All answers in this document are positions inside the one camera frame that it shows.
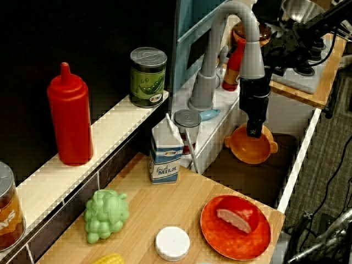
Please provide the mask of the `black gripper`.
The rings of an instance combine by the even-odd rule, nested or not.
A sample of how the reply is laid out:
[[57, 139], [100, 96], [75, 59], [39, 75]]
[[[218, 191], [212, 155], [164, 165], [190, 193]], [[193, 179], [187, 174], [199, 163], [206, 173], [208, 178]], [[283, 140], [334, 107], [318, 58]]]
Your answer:
[[262, 124], [266, 120], [269, 95], [271, 94], [270, 81], [272, 69], [264, 67], [265, 75], [259, 79], [240, 78], [239, 108], [247, 116], [246, 133], [248, 137], [259, 138]]

